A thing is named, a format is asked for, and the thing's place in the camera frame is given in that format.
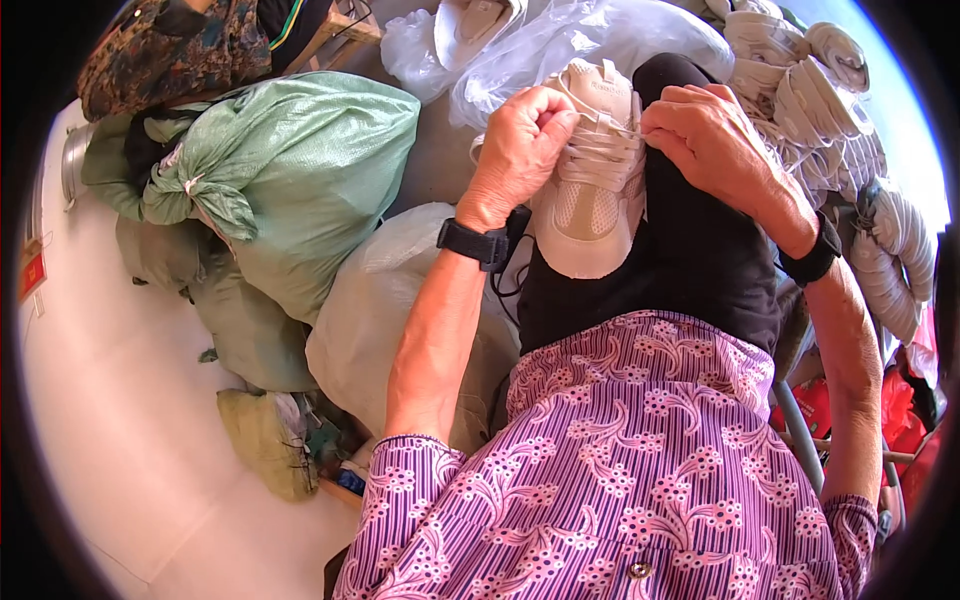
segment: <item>black wrist strap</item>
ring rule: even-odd
[[[480,271],[495,271],[506,264],[510,241],[507,228],[479,233],[457,223],[450,217],[444,221],[437,236],[437,248],[446,248],[480,262]]]
[[[805,287],[827,274],[833,261],[842,255],[840,236],[829,221],[827,215],[817,211],[817,220],[820,222],[820,231],[813,248],[803,258],[791,258],[780,250],[780,264],[783,272],[788,274],[800,287]]]

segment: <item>black pants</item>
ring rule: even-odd
[[[668,85],[715,83],[693,62],[660,54],[634,73],[644,108]],[[522,353],[639,309],[684,313],[771,355],[780,329],[776,274],[753,219],[690,185],[647,147],[647,222],[624,263],[601,279],[551,269],[536,244],[517,306]]]

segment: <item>white shoelace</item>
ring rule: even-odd
[[[589,183],[614,193],[623,189],[636,168],[642,141],[638,126],[640,97],[636,92],[633,103],[636,131],[619,127],[608,114],[600,114],[598,119],[588,117],[594,131],[580,125],[573,130],[561,152],[558,171],[562,180]]]

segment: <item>sneaker tongue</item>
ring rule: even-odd
[[[633,106],[630,81],[616,72],[609,60],[603,66],[576,59],[567,67],[567,89],[576,98],[597,112],[608,114],[621,127],[630,121]]]

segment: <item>pink flower pattern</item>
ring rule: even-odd
[[[876,511],[812,493],[765,423],[772,373],[657,311],[526,354],[510,424],[474,456],[423,436],[376,447],[334,597],[854,598]],[[637,563],[648,576],[628,576]]]

